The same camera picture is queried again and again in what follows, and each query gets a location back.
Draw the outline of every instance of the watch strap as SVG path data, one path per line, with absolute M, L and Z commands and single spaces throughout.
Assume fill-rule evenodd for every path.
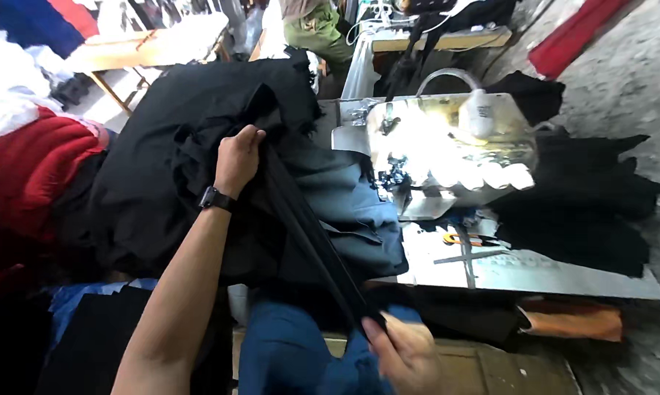
M 231 213 L 235 211 L 236 205 L 237 201 L 235 199 L 220 193 L 220 191 L 213 186 L 206 188 L 206 192 L 203 193 L 203 197 L 199 203 L 199 207 L 203 209 L 208 207 L 220 207 Z

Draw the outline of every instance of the person's leg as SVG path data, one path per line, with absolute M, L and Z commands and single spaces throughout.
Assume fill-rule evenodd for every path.
M 330 3 L 318 5 L 307 16 L 284 23 L 284 36 L 290 46 L 308 49 L 330 65 L 334 72 L 349 68 L 354 49 L 337 30 L 340 15 Z
M 260 300 L 252 307 L 239 359 L 240 395 L 315 394 L 333 360 L 303 309 Z
M 389 305 L 388 313 L 407 323 L 422 323 L 417 311 L 410 307 Z M 352 330 L 345 354 L 326 369 L 318 394 L 393 394 L 386 379 L 378 376 L 378 359 L 370 352 L 369 342 L 359 330 Z

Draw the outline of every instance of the table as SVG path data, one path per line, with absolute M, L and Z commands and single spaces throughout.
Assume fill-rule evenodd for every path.
M 67 67 L 90 76 L 129 116 L 132 114 L 129 104 L 137 91 L 121 100 L 98 71 L 131 68 L 140 77 L 140 89 L 150 84 L 138 67 L 186 64 L 191 60 L 211 61 L 217 51 L 220 51 L 223 60 L 229 60 L 222 47 L 227 26 L 228 17 L 225 14 L 213 13 L 189 15 L 171 29 L 93 36 L 71 54 Z
M 314 135 L 314 141 L 318 145 L 326 148 L 348 148 L 362 141 L 361 138 L 352 136 L 344 136 L 343 141 L 338 141 L 339 136 L 332 133 L 335 127 L 352 124 L 350 112 L 360 107 L 360 99 L 337 99 L 319 103 L 324 116 L 316 122 L 317 133 Z M 463 262 L 433 263 L 436 259 L 461 255 L 459 245 L 447 246 L 442 242 L 442 235 L 447 231 L 424 232 L 412 222 L 402 223 L 402 228 L 403 247 L 409 270 L 405 274 L 379 280 L 408 285 L 468 287 L 468 272 Z M 482 221 L 477 233 L 492 236 L 495 231 L 495 221 Z M 473 252 L 501 248 L 474 247 Z M 474 259 L 473 271 L 474 288 L 481 290 L 660 300 L 660 285 L 649 268 L 645 268 L 642 278 L 629 278 L 621 274 L 557 262 L 533 251 L 519 250 L 508 255 Z
M 383 3 L 385 7 L 392 9 L 392 14 L 394 16 L 394 21 L 404 20 L 408 17 L 400 14 L 398 11 L 393 10 L 393 5 L 389 0 L 379 0 L 380 3 Z M 367 11 L 370 7 L 376 7 L 371 4 L 370 0 L 362 0 L 357 7 L 357 21 L 360 20 L 361 16 Z M 374 30 L 377 27 L 382 26 L 382 22 L 369 22 L 364 21 L 360 25 L 360 30 Z M 409 36 L 408 31 L 403 30 L 379 30 L 376 31 L 373 35 L 373 42 L 371 49 L 373 52 L 393 52 L 401 51 L 408 48 Z M 435 50 L 467 50 L 474 48 L 482 48 L 488 46 L 503 46 L 506 45 L 506 42 L 510 39 L 513 33 L 505 26 L 498 26 L 493 30 L 481 30 L 481 31 L 456 31 L 453 33 L 445 33 L 440 37 L 440 40 L 435 45 Z M 425 40 L 427 34 L 424 34 L 423 37 L 418 40 L 415 44 L 415 48 L 422 50 L 425 48 Z
M 445 33 L 435 45 L 435 50 L 469 50 L 488 46 L 504 46 L 513 33 L 505 26 L 493 30 L 456 31 Z M 392 52 L 408 48 L 408 31 L 381 30 L 374 33 L 371 49 L 377 52 Z M 425 48 L 426 35 L 416 42 L 415 49 Z

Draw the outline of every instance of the green pants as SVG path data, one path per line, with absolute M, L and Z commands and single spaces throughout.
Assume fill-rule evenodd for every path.
M 350 67 L 354 49 L 337 31 L 339 19 L 337 11 L 326 2 L 303 18 L 284 22 L 284 36 L 290 46 L 308 49 L 325 59 L 331 70 L 343 72 Z

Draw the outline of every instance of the person's right hand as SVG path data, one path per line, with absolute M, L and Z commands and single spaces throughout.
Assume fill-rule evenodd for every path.
M 364 317 L 361 325 L 378 356 L 379 375 L 386 376 L 398 395 L 446 394 L 435 339 L 423 324 L 406 324 L 390 314 L 386 329 Z
M 220 141 L 213 183 L 220 193 L 238 198 L 242 188 L 257 172 L 259 143 L 264 136 L 264 130 L 247 125 L 235 137 L 225 137 Z

